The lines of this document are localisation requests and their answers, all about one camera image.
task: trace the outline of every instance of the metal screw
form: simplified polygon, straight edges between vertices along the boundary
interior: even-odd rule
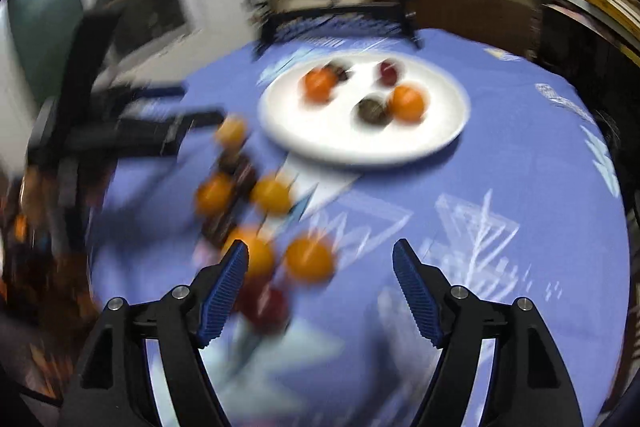
[[[451,288],[451,295],[456,299],[466,299],[469,296],[469,290],[464,286],[453,286]]]
[[[122,308],[123,304],[124,299],[122,297],[114,297],[113,299],[110,299],[109,302],[107,302],[107,308],[111,311],[116,311]]]
[[[189,295],[189,287],[176,286],[174,290],[171,292],[171,295],[176,299],[184,299],[187,295]]]
[[[533,302],[531,302],[526,297],[521,297],[520,299],[518,299],[517,304],[518,308],[520,308],[524,312],[528,312],[529,310],[533,309]]]

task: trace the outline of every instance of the orange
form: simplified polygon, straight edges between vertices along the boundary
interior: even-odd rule
[[[289,187],[276,179],[275,174],[260,178],[251,191],[251,201],[267,214],[287,214],[291,209]]]
[[[230,114],[216,131],[216,140],[224,147],[240,149],[246,140],[246,123],[238,115]]]
[[[214,216],[225,210],[234,190],[231,178],[217,172],[196,191],[196,212],[201,216]]]
[[[331,98],[331,91],[338,78],[329,68],[315,68],[309,71],[303,80],[306,99],[310,102],[326,103]]]
[[[411,123],[422,119],[426,106],[422,93],[404,84],[396,86],[388,102],[388,108],[395,118]]]
[[[268,241],[258,237],[255,229],[237,227],[233,229],[222,248],[223,255],[231,248],[233,242],[239,239],[249,251],[249,268],[244,274],[245,279],[267,277],[271,278],[276,267],[276,256]]]
[[[284,254],[289,275],[309,284],[328,281],[335,272],[332,247],[319,233],[307,233],[295,238]]]

